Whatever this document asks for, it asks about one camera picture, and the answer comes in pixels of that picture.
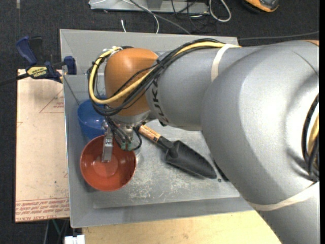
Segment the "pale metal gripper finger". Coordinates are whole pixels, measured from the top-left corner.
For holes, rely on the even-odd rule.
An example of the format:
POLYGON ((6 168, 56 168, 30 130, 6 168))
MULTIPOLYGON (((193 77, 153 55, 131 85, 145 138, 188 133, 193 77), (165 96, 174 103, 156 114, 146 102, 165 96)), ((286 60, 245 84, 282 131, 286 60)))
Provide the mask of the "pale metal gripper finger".
POLYGON ((110 162, 113 152, 113 139, 112 137, 105 136, 103 139, 103 150, 101 160, 102 162, 110 162))

